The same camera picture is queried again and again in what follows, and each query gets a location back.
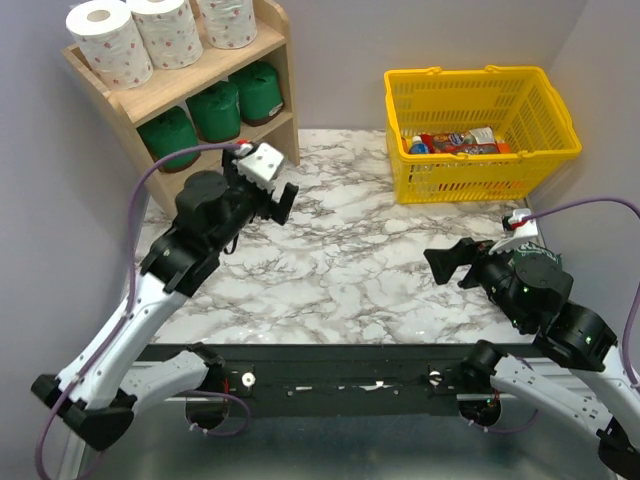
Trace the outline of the green brown paper roll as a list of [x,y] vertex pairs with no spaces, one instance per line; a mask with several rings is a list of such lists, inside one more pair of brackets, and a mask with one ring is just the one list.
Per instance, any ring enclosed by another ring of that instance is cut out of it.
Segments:
[[265,61],[256,61],[229,77],[238,88],[242,120],[251,126],[268,123],[284,107],[277,70]]
[[180,106],[174,106],[149,120],[137,131],[155,161],[199,144],[195,128]]

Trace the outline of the green toilet paper roll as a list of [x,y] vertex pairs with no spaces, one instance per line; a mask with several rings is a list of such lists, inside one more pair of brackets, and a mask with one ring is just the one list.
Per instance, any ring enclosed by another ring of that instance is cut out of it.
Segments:
[[239,89],[220,81],[186,100],[199,138],[209,143],[223,143],[241,131]]

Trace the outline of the white floral toilet paper roll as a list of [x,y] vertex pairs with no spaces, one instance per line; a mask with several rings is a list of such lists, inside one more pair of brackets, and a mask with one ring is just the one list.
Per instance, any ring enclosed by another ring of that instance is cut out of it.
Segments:
[[198,1],[207,40],[218,49],[244,48],[257,36],[252,0]]
[[155,69],[181,69],[200,59],[204,49],[189,1],[127,0],[126,5]]
[[129,7],[123,1],[87,1],[65,20],[96,77],[111,90],[146,83],[153,66]]

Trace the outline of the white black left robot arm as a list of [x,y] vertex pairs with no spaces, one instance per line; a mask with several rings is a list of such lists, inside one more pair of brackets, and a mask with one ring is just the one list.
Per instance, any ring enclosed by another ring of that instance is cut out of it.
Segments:
[[223,361],[199,347],[139,374],[130,368],[151,337],[231,253],[241,230],[255,218],[283,225],[297,186],[288,183],[278,201],[275,181],[283,153],[266,142],[222,152],[220,171],[197,172],[176,195],[171,227],[151,246],[134,287],[99,333],[56,375],[43,374],[32,392],[88,446],[102,452],[117,442],[136,414],[183,392],[214,393]]

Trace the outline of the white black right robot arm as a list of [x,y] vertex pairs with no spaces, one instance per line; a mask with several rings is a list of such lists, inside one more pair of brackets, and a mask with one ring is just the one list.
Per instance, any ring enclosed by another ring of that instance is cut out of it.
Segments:
[[486,340],[477,341],[462,361],[462,384],[474,392],[491,387],[514,395],[597,438],[602,463],[626,479],[638,478],[639,394],[616,334],[597,313],[570,301],[573,278],[554,259],[544,253],[516,259],[494,252],[494,246],[463,238],[448,250],[427,249],[424,256],[439,285],[467,267],[459,287],[482,288],[519,333],[532,335],[536,350],[593,395],[575,394]]

